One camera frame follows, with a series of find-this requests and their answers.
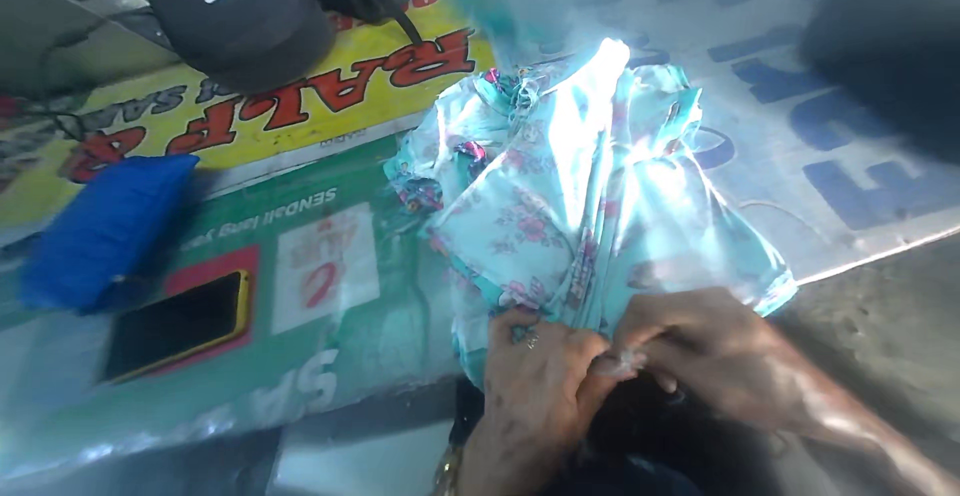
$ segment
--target floral fabric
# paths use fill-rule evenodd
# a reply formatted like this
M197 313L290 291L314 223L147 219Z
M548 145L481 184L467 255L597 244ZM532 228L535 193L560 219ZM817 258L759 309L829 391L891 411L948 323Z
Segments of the floral fabric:
M606 39L515 85L465 79L384 166L401 198L411 183L441 187L423 232L468 281L454 344L478 385L488 315L518 303L609 335L634 294L723 286L765 316L796 291L692 158L700 89L629 57Z

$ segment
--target gold bracelet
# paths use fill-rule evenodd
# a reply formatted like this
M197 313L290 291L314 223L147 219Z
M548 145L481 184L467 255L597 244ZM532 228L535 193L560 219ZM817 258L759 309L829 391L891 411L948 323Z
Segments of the gold bracelet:
M443 458L437 465L437 473L433 477L433 496L456 496L457 474L460 473L463 457L463 447L453 445L446 447Z

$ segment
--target white sign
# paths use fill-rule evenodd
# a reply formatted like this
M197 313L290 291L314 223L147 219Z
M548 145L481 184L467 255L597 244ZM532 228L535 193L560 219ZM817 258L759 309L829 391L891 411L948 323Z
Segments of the white sign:
M377 299L370 204L282 233L274 281L274 335Z

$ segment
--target ring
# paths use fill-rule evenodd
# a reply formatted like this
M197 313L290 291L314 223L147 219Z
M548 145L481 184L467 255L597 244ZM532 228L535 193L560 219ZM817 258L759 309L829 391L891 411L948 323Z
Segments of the ring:
M540 336L534 330L531 330L527 333L527 348L533 350L539 340Z

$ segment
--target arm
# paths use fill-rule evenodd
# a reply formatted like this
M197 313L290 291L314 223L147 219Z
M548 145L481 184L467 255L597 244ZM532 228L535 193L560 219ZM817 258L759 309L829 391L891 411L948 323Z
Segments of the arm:
M874 458L901 493L960 494L960 481L815 367L725 289L635 296L613 352L683 382L727 416Z
M514 341L514 327L533 324ZM534 314L491 319L484 415L463 448L456 494L518 496L545 487L618 382L588 375L609 348L595 332L537 323Z

